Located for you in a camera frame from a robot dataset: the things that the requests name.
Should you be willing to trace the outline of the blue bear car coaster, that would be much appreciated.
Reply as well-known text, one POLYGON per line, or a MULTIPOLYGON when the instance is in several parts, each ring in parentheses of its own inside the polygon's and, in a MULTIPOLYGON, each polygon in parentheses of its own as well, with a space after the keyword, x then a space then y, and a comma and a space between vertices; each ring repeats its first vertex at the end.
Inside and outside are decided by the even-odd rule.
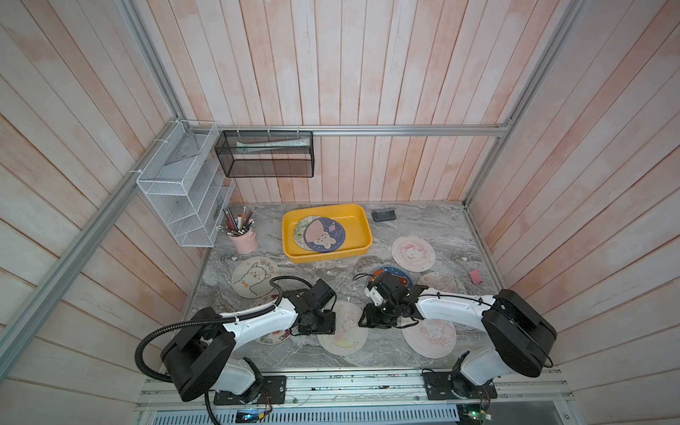
POLYGON ((407 274, 407 272, 398 267, 382 266, 374 270, 371 274, 372 276, 378 277, 383 273, 389 273, 392 274, 393 276, 396 276, 396 278, 398 278, 398 281, 407 288, 412 288, 414 286, 413 280, 407 274))

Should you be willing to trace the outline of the cream bunny moon coaster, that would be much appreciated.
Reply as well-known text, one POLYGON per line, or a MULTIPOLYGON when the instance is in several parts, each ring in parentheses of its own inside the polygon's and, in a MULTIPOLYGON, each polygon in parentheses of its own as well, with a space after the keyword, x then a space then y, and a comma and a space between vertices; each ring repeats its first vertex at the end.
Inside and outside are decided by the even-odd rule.
POLYGON ((333 335, 318 335, 317 339, 324 350, 347 356, 357 352, 368 341, 368 329, 359 326, 363 310, 355 304, 338 301, 333 307, 336 314, 336 330, 333 335))

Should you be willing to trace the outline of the pink unicorn round coaster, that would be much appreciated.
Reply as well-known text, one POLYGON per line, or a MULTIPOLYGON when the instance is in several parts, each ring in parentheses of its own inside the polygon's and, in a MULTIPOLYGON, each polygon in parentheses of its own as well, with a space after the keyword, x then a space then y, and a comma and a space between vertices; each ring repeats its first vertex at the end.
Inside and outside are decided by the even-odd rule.
POLYGON ((432 269, 436 262, 431 244, 415 236, 397 238, 391 246, 391 255, 401 268, 416 273, 432 269))

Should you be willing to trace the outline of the navy sleeping bunny coaster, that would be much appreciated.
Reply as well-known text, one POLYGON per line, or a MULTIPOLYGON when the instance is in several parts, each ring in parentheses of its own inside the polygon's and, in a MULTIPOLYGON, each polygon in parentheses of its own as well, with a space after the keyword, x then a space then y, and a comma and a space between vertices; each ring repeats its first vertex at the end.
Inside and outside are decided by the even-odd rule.
POLYGON ((307 247, 317 253, 332 253, 343 245, 345 239, 345 228, 339 222, 326 217, 312 220, 304 233, 307 247))

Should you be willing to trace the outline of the green bears pattern coaster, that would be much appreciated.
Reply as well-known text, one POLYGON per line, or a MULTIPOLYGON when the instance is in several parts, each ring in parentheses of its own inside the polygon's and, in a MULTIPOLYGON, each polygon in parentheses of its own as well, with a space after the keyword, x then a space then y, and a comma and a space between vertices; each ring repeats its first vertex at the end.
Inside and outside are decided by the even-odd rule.
POLYGON ((293 240, 300 249, 305 251, 311 251, 311 248, 308 246, 306 242, 305 233, 309 224, 317 219, 318 216, 316 215, 308 215, 302 218, 295 226, 293 230, 293 240))

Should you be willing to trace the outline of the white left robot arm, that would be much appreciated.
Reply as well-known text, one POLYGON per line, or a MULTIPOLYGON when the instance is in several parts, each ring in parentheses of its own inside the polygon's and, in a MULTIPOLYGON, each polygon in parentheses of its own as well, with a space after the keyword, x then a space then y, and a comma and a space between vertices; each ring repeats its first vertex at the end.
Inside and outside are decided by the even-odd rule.
POLYGON ((276 299, 237 313, 216 313, 207 307, 171 331, 173 339, 161 361, 184 402, 210 391, 227 392, 245 403, 259 400, 265 379, 251 359, 233 353, 269 334, 295 330, 307 335, 332 335, 336 314, 329 304, 336 292, 322 279, 311 284, 297 276, 277 276, 270 283, 276 299))

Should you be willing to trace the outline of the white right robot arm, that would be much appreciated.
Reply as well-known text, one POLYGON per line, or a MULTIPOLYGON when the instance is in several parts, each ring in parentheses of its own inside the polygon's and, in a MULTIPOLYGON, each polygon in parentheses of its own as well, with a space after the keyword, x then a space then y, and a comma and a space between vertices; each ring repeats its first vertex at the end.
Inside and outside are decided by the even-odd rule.
POLYGON ((410 327, 439 320, 486 333, 490 343, 462 354, 448 375, 459 398, 471 398, 473 391, 491 386, 497 377, 517 373, 536 378, 554 367, 550 352, 557 331, 512 290, 472 297, 423 285, 407 288, 394 274, 382 272, 368 276, 364 292, 370 302, 359 320, 362 328, 397 328, 405 319, 410 327))

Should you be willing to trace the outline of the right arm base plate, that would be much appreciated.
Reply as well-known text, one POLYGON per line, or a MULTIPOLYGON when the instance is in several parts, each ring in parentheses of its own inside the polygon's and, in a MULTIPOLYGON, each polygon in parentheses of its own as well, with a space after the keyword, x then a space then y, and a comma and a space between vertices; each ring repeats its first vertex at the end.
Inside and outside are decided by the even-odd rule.
POLYGON ((492 381, 474 385, 460 371, 436 372, 421 370, 428 400, 495 400, 498 392, 492 381))

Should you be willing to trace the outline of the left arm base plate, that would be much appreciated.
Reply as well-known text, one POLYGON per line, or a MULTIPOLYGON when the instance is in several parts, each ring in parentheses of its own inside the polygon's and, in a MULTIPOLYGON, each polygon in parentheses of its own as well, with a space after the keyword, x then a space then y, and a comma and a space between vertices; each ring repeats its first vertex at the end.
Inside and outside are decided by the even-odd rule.
POLYGON ((229 391, 217 391, 214 395, 214 405, 222 406, 254 406, 283 404, 287 389, 285 375, 265 375, 257 378, 243 394, 235 395, 229 391))

